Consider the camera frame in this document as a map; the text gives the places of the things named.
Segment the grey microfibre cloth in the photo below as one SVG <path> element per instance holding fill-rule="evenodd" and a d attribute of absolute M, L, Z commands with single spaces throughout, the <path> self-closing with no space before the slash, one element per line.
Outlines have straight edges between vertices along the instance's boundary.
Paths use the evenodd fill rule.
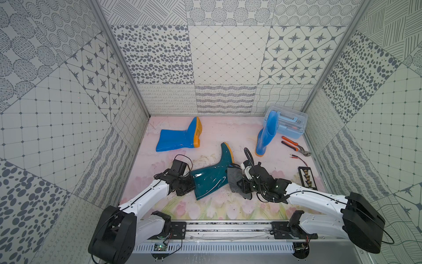
<path fill-rule="evenodd" d="M 242 171 L 240 168 L 237 167 L 229 167 L 227 169 L 227 180 L 230 187 L 230 190 L 234 193 L 241 195 L 246 200 L 252 199 L 252 194 L 246 194 L 244 189 L 238 186 L 239 181 L 243 181 L 244 177 L 242 175 Z"/>

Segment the green rubber boot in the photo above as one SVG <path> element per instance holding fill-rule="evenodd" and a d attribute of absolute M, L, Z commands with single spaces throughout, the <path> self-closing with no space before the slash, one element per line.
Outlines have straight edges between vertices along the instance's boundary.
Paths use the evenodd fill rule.
<path fill-rule="evenodd" d="M 205 198 L 228 183 L 227 169 L 234 163 L 233 153 L 226 142 L 221 143 L 220 147 L 222 155 L 218 163 L 191 172 L 196 200 Z"/>

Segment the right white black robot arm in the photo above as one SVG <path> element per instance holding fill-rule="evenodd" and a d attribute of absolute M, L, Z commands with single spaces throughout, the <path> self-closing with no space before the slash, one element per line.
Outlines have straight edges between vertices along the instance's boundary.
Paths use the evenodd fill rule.
<path fill-rule="evenodd" d="M 260 163 L 245 161 L 236 166 L 240 171 L 228 174 L 230 188 L 244 199 L 256 193 L 264 202 L 304 206 L 309 214 L 297 210 L 289 222 L 292 237 L 326 234 L 349 239 L 354 245 L 373 254 L 381 252 L 385 220 L 360 194 L 327 194 L 298 185 L 283 178 L 273 178 Z"/>

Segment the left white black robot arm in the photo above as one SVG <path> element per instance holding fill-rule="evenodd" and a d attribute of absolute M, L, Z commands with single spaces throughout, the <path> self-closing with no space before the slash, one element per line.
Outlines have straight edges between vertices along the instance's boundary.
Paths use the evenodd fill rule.
<path fill-rule="evenodd" d="M 185 195 L 195 189 L 190 165 L 174 159 L 170 168 L 154 176 L 153 182 L 128 202 L 105 208 L 88 246 L 94 263 L 124 264 L 136 244 L 151 237 L 167 238 L 171 218 L 155 211 L 145 215 L 171 193 Z"/>

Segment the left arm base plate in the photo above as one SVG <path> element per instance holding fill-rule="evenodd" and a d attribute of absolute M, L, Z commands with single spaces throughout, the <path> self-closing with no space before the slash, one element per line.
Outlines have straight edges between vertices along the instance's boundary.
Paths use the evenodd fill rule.
<path fill-rule="evenodd" d="M 164 224 L 164 228 L 158 235 L 151 236 L 148 240 L 185 239 L 187 222 L 171 221 Z"/>

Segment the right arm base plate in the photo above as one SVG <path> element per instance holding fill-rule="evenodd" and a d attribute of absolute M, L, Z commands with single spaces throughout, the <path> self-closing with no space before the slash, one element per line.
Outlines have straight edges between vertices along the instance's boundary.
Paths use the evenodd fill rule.
<path fill-rule="evenodd" d="M 318 239 L 318 235 L 306 233 L 299 225 L 289 226 L 289 222 L 271 222 L 270 234 L 274 239 Z"/>

